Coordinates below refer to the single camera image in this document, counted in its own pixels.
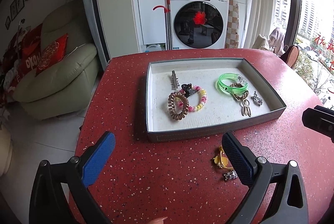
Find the green bracelet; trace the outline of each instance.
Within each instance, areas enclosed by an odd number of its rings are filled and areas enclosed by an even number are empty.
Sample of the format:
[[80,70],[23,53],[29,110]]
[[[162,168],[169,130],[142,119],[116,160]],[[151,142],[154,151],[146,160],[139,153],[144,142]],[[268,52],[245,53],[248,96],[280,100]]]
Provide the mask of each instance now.
[[[235,82],[240,83],[243,87],[231,87],[223,83],[223,80],[233,80]],[[218,78],[218,86],[219,88],[227,93],[230,94],[242,94],[244,93],[248,88],[248,82],[239,74],[234,73],[225,73],[223,75],[220,75]]]

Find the tile floor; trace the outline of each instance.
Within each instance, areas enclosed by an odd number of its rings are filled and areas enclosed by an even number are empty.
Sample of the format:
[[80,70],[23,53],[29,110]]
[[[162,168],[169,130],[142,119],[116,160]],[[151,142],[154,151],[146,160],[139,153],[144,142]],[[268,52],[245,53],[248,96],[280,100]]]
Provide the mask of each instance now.
[[[87,109],[38,121],[19,103],[8,106],[10,116],[3,123],[11,132],[13,153],[7,174],[0,177],[0,191],[22,224],[29,223],[30,195],[39,162],[62,163],[74,155]],[[63,189],[68,198],[67,185]]]

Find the speckled red tabletop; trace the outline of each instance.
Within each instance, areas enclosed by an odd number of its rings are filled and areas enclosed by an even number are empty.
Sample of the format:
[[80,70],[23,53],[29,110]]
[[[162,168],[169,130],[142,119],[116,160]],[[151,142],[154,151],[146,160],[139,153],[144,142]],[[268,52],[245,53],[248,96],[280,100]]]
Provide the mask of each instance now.
[[[308,199],[309,223],[327,210],[334,189],[334,145],[306,129],[302,113],[321,105],[306,83],[271,52],[254,49],[192,49],[113,58],[94,94],[76,155],[104,131],[116,136],[116,148],[94,185],[92,196],[113,223],[147,223],[168,216],[172,223],[225,223],[246,194],[239,179],[225,182],[212,164],[222,134],[187,141],[151,143],[145,133],[148,63],[200,57],[246,58],[287,105],[279,119],[235,132],[242,145],[270,162],[298,162]],[[268,189],[254,222],[268,206]],[[73,200],[70,206],[78,217]]]

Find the silver charm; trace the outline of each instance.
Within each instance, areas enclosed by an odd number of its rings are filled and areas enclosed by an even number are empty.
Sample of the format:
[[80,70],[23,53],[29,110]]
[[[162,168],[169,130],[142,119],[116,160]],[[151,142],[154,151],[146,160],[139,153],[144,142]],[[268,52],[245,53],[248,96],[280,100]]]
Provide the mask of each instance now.
[[241,114],[243,116],[249,116],[251,117],[251,109],[249,108],[249,101],[246,99],[243,99],[243,108],[241,110]]
[[227,173],[224,173],[223,176],[225,176],[225,182],[238,178],[235,170],[228,171]]
[[172,71],[172,89],[177,89],[179,86],[179,81],[176,77],[175,71]]
[[263,104],[262,99],[260,99],[258,97],[258,95],[256,94],[256,91],[254,92],[254,96],[252,96],[251,98],[253,99],[253,101],[254,101],[255,104],[257,104],[259,106]]

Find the round glass door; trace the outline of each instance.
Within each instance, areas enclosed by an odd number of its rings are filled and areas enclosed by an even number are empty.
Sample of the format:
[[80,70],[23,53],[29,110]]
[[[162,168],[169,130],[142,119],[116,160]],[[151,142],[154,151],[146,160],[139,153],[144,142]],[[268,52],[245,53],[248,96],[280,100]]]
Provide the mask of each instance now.
[[207,48],[215,44],[223,27],[219,11],[211,4],[201,1],[186,4],[174,19],[177,37],[191,48]]

